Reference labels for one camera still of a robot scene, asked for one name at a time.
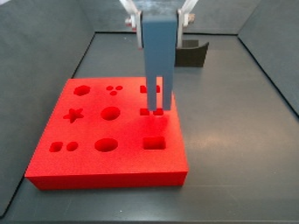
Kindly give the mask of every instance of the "shape sorter board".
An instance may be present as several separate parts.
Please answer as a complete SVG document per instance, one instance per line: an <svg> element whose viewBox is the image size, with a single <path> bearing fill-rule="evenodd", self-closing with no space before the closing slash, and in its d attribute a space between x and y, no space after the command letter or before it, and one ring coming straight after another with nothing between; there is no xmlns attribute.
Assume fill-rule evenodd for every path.
<svg viewBox="0 0 299 224"><path fill-rule="evenodd" d="M149 111L146 97L145 77L68 80L24 175L39 189L183 185L174 96L170 111Z"/></svg>

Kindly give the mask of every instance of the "metal bracket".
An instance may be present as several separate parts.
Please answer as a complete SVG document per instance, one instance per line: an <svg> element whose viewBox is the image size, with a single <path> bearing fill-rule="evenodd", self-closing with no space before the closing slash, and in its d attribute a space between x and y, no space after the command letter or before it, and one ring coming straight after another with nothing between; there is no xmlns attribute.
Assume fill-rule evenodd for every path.
<svg viewBox="0 0 299 224"><path fill-rule="evenodd" d="M130 18L126 19L126 25L133 27L133 31L137 32L138 48L143 48L143 28L142 28L142 11L137 8L133 0L119 0L126 8L126 12Z"/></svg>

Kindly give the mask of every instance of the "black object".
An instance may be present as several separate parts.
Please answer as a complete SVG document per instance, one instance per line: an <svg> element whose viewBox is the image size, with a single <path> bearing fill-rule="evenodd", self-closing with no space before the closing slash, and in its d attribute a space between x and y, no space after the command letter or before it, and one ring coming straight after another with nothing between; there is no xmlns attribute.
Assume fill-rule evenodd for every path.
<svg viewBox="0 0 299 224"><path fill-rule="evenodd" d="M210 42L199 46L198 39L186 39L175 52L177 67L203 67Z"/></svg>

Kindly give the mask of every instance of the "gray wall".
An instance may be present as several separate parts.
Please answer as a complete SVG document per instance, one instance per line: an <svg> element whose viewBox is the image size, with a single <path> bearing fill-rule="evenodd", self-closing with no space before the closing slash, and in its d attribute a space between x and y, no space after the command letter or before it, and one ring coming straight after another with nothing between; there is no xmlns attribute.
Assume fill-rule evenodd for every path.
<svg viewBox="0 0 299 224"><path fill-rule="evenodd" d="M96 32L131 32L127 12L119 0L79 0ZM169 13L185 0L135 0L137 7L153 13ZM201 0L194 8L195 24L187 32L238 34L261 0Z"/></svg>
<svg viewBox="0 0 299 224"><path fill-rule="evenodd" d="M0 6L0 216L92 36L76 0Z"/></svg>
<svg viewBox="0 0 299 224"><path fill-rule="evenodd" d="M263 0L239 38L299 114L299 1Z"/></svg>

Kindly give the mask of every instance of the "large circular hole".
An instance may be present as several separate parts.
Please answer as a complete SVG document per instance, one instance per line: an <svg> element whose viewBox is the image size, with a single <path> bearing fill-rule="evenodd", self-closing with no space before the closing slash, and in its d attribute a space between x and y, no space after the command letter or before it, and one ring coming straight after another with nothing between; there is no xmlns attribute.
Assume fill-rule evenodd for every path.
<svg viewBox="0 0 299 224"><path fill-rule="evenodd" d="M55 142L51 144L50 152L58 152L62 150L63 142Z"/></svg>
<svg viewBox="0 0 299 224"><path fill-rule="evenodd" d="M117 107L105 108L100 112L102 118L106 119L107 121L113 121L118 119L119 115L121 115L121 110Z"/></svg>
<svg viewBox="0 0 299 224"><path fill-rule="evenodd" d="M118 147L118 140L114 138L102 138L95 143L95 148L98 151L109 152Z"/></svg>
<svg viewBox="0 0 299 224"><path fill-rule="evenodd" d="M76 142L71 142L67 145L67 151L75 151L79 148L79 144Z"/></svg>

